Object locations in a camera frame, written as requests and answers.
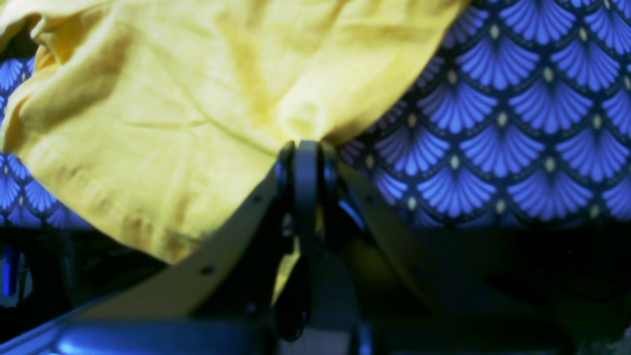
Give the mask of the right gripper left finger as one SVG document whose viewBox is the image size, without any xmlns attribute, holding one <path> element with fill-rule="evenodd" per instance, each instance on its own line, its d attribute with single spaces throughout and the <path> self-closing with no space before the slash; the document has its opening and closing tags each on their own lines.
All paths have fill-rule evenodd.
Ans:
<svg viewBox="0 0 631 355">
<path fill-rule="evenodd" d="M 282 257 L 294 251 L 292 164 L 287 143 L 265 179 L 191 256 L 88 308 L 80 321 L 174 321 L 226 317 L 271 304 Z"/>
</svg>

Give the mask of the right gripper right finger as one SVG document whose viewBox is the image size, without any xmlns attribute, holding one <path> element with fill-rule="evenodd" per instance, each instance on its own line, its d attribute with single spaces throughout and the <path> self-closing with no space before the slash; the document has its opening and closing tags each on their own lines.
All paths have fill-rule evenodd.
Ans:
<svg viewBox="0 0 631 355">
<path fill-rule="evenodd" d="M 422 245 L 330 144 L 320 145 L 320 167 L 327 220 L 340 216 L 353 228 L 340 243 L 340 258 L 367 312 L 473 316 L 471 274 Z"/>
</svg>

